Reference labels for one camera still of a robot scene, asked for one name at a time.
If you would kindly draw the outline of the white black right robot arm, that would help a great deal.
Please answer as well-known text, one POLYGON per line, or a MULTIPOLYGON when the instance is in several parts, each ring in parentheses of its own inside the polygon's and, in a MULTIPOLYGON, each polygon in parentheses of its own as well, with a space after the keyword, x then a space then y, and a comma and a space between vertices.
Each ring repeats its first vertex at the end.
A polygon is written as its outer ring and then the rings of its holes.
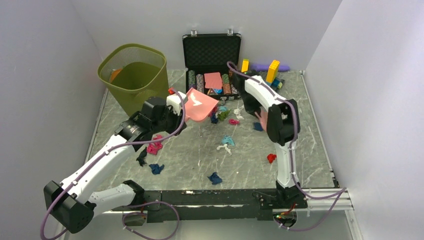
POLYGON ((233 85, 247 113, 262 123, 275 145, 277 160, 276 203, 288 208, 302 196, 296 173, 296 141, 300 132, 297 102, 276 93, 258 74, 232 71, 233 85))

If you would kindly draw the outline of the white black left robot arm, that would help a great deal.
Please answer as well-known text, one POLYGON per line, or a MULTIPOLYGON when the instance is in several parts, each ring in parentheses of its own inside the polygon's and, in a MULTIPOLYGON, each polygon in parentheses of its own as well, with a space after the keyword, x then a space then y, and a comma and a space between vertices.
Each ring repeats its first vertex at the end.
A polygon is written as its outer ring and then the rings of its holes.
POLYGON ((132 180, 110 190, 96 191, 96 188, 130 155, 143 145, 154 143, 154 134, 167 132, 170 137, 179 134, 187 118, 187 101, 187 95, 181 92, 146 100, 81 168, 59 183, 52 180, 45 185, 46 216, 54 217, 65 232, 75 234, 94 217, 116 207, 139 209, 144 203, 144 189, 132 180))

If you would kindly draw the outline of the pink hand brush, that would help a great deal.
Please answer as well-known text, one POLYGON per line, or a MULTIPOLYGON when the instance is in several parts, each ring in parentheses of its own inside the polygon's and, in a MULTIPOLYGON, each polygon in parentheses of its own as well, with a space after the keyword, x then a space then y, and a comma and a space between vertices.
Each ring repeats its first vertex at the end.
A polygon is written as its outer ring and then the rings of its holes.
POLYGON ((268 123, 268 112, 266 110, 261 110, 258 119, 262 129, 266 132, 268 123))

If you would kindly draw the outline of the pink plastic dustpan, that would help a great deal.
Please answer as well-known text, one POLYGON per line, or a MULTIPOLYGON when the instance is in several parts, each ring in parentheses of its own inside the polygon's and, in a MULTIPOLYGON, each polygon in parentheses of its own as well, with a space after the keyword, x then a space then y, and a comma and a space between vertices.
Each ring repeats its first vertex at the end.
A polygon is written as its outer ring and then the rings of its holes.
POLYGON ((218 105, 218 100, 194 88, 186 93, 185 121, 203 122, 218 105))

